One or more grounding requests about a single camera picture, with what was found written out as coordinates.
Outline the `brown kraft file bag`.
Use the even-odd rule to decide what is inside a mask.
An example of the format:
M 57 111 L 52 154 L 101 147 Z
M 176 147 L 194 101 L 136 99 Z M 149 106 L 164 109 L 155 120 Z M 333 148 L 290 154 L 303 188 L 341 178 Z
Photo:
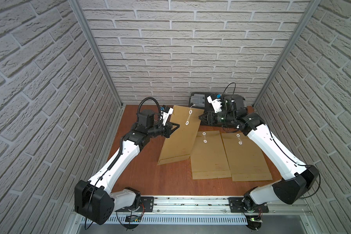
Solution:
M 167 138 L 160 153 L 158 165 L 187 160 L 192 152 L 200 126 L 203 109 L 173 106 L 170 121 L 180 127 Z
M 232 176 L 220 131 L 198 132 L 190 158 L 194 180 Z
M 221 137 L 233 181 L 273 179 L 262 150 L 252 140 L 238 133 L 222 133 Z

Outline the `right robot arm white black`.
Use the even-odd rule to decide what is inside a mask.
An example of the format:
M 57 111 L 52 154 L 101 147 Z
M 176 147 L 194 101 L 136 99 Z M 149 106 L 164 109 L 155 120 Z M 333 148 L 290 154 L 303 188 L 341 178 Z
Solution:
M 321 182 L 319 170 L 298 159 L 272 133 L 267 123 L 256 113 L 236 116 L 233 112 L 207 111 L 199 116 L 207 126 L 234 127 L 253 141 L 271 160 L 282 179 L 266 186 L 256 187 L 244 194 L 242 206 L 252 212 L 260 205 L 280 200 L 291 205 L 305 198 L 316 181 Z

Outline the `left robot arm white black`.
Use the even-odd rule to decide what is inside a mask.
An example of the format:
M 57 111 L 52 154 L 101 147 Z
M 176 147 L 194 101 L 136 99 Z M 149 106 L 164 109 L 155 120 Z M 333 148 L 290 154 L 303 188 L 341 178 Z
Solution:
M 135 211 L 142 206 L 140 192 L 126 187 L 112 192 L 117 180 L 129 163 L 152 138 L 169 138 L 180 125 L 169 122 L 173 108 L 163 105 L 153 97 L 146 97 L 137 109 L 136 121 L 130 131 L 120 139 L 115 154 L 87 181 L 80 180 L 74 189 L 75 212 L 87 220 L 102 225 L 113 212 L 120 209 Z

